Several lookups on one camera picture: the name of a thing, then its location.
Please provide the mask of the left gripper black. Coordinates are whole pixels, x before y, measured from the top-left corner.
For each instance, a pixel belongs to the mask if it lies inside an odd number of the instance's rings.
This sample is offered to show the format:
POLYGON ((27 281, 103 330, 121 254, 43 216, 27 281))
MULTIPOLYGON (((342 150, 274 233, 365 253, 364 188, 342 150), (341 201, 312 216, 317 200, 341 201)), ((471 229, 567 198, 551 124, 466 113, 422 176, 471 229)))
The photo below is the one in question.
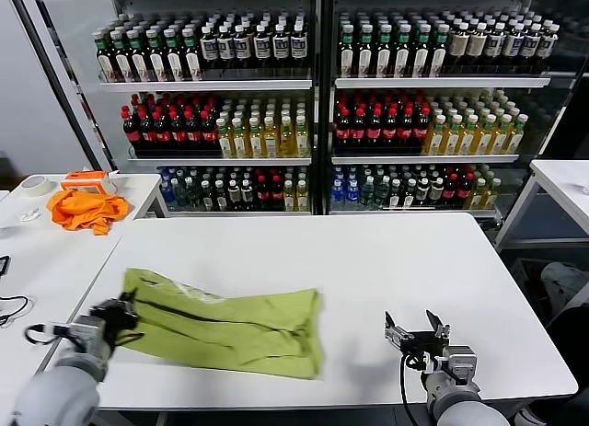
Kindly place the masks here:
POLYGON ((115 346, 123 331, 135 330, 138 316, 134 311, 137 291, 121 293, 119 299, 109 299, 90 309, 90 315, 105 324, 103 339, 110 346, 115 346))

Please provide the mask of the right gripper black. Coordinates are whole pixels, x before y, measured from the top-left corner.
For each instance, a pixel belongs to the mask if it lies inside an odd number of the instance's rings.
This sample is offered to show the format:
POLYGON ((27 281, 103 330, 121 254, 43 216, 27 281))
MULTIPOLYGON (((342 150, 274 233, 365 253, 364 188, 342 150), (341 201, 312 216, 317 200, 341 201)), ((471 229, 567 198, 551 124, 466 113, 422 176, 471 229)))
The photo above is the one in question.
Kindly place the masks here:
POLYGON ((427 310, 426 316, 433 331, 412 331, 405 335, 405 331, 398 327, 392 316, 385 312, 385 337, 394 346, 400 346, 400 351, 418 357, 425 353, 432 356, 442 356, 444 348, 449 345, 450 326, 444 324, 439 316, 427 310))

